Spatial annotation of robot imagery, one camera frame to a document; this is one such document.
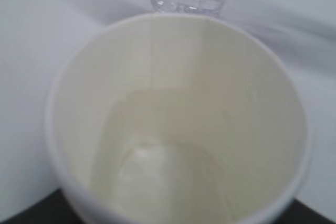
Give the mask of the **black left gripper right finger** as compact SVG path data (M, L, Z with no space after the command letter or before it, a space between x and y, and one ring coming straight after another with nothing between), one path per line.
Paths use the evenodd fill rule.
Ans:
M294 200L280 216L281 224L335 224L302 202Z

